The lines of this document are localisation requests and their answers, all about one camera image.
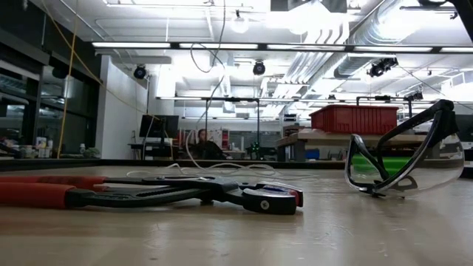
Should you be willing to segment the person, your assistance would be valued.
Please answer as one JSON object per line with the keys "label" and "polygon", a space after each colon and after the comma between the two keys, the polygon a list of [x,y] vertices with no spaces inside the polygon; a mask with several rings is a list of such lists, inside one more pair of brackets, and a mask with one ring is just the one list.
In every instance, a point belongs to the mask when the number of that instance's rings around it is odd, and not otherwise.
{"label": "person", "polygon": [[191,155],[200,160],[225,160],[222,149],[215,142],[208,140],[206,135],[205,129],[198,131],[198,142],[189,149]]}

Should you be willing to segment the black computer monitor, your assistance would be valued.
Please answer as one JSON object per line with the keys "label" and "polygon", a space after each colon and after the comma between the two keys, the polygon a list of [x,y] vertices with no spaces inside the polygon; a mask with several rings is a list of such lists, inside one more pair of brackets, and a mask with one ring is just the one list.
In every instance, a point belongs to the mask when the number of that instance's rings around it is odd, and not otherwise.
{"label": "black computer monitor", "polygon": [[179,117],[177,115],[143,115],[140,123],[140,137],[178,136]]}

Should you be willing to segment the wooden top rolling workbench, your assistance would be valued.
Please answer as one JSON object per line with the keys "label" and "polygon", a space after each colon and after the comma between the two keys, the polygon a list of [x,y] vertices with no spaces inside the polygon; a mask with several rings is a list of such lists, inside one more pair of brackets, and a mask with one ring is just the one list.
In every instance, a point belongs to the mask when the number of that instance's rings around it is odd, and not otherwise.
{"label": "wooden top rolling workbench", "polygon": [[[366,147],[375,148],[382,136],[364,135],[361,136]],[[384,146],[403,146],[408,144],[421,144],[425,135],[400,134],[385,142]],[[350,134],[327,133],[318,129],[302,129],[288,137],[283,137],[276,141],[277,161],[287,162],[290,160],[304,162],[307,149],[339,147],[347,148],[350,143]]]}

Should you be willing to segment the white pendant lamp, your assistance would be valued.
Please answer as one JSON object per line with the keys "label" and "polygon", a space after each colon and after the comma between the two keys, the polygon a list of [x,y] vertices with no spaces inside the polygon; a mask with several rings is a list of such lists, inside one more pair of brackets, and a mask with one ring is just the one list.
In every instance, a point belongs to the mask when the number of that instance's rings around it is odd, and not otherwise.
{"label": "white pendant lamp", "polygon": [[231,29],[239,34],[246,33],[249,29],[249,20],[242,16],[240,10],[235,10],[235,17],[231,22]]}

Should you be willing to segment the red plastic crate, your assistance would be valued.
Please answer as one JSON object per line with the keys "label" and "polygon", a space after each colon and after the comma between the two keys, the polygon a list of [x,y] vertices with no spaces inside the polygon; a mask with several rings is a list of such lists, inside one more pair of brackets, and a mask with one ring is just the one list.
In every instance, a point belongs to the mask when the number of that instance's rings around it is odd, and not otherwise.
{"label": "red plastic crate", "polygon": [[310,114],[312,129],[323,132],[384,135],[397,126],[397,107],[329,105]]}

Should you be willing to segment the overhead LED light bar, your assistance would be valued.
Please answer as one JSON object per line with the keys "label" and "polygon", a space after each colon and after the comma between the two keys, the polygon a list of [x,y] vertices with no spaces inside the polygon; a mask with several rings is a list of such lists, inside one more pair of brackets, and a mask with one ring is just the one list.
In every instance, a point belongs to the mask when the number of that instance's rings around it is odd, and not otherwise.
{"label": "overhead LED light bar", "polygon": [[399,45],[354,45],[354,44],[264,44],[264,43],[186,43],[186,42],[92,42],[95,49],[134,50],[264,50],[294,52],[365,52],[365,53],[433,53],[473,54],[473,47],[456,46],[399,46]]}

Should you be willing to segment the green plastic bin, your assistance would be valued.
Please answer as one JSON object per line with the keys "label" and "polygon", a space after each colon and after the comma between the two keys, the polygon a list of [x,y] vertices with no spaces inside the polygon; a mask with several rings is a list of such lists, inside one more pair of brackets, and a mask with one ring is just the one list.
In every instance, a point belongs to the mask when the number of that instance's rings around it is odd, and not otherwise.
{"label": "green plastic bin", "polygon": [[[386,172],[392,176],[409,161],[408,157],[385,157],[383,159]],[[377,168],[361,154],[355,154],[351,160],[353,172],[363,174],[378,174]]]}

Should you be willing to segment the white containers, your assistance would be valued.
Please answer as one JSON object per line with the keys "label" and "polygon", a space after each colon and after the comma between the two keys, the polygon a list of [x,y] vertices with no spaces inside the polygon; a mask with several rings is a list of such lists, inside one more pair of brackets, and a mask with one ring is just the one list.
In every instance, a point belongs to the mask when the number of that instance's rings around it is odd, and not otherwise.
{"label": "white containers", "polygon": [[51,158],[53,140],[47,137],[37,137],[35,143],[38,158]]}

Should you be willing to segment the clear safety glasses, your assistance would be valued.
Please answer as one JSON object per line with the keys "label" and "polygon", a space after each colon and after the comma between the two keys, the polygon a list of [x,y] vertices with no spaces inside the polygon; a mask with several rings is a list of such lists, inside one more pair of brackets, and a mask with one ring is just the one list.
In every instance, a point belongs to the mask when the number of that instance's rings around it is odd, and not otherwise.
{"label": "clear safety glasses", "polygon": [[[384,167],[385,142],[424,123],[431,125],[421,144],[408,144],[412,154],[409,161],[396,174],[390,176]],[[344,177],[349,186],[373,197],[394,196],[405,198],[457,180],[463,172],[464,149],[457,135],[458,127],[454,104],[439,100],[414,117],[384,134],[373,151],[370,151],[358,134],[350,136],[350,145],[344,166]],[[361,154],[378,170],[378,174],[359,174],[352,171],[351,160]]]}

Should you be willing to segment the black background station frame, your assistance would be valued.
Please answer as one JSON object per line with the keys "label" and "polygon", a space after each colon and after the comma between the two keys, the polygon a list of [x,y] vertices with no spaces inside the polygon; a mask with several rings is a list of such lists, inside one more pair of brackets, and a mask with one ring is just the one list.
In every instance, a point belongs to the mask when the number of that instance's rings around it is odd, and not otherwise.
{"label": "black background station frame", "polygon": [[[207,139],[215,142],[224,152],[226,160],[228,158],[228,151],[233,149],[233,144],[230,140],[231,131],[247,131],[244,127],[245,121],[256,121],[256,141],[259,142],[260,133],[260,116],[259,107],[260,101],[257,98],[215,98],[223,102],[223,113],[220,116],[212,116],[208,113],[211,102],[214,98],[205,99],[205,130],[207,131]],[[236,111],[230,113],[230,110],[236,103],[255,103],[256,117],[250,117],[249,113],[237,113]]]}

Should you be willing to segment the red-handled pliers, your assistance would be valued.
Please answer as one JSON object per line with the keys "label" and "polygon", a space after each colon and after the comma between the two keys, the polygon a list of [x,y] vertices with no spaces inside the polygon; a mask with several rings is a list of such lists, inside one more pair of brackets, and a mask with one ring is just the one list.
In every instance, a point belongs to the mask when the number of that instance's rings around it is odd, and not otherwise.
{"label": "red-handled pliers", "polygon": [[199,199],[230,202],[248,211],[293,215],[302,190],[284,183],[238,183],[224,177],[0,177],[0,205],[37,208],[145,208]]}

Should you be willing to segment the black aluminium table frame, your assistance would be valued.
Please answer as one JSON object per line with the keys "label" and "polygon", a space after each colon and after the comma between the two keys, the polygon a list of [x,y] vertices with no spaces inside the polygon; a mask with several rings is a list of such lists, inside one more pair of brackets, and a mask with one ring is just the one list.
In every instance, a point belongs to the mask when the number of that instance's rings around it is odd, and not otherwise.
{"label": "black aluminium table frame", "polygon": [[[53,168],[78,168],[92,166],[170,166],[170,160],[112,160],[112,159],[13,159],[0,160],[0,172],[26,171]],[[311,169],[311,170],[342,170],[342,161],[317,161],[314,163],[262,161],[275,169]]]}

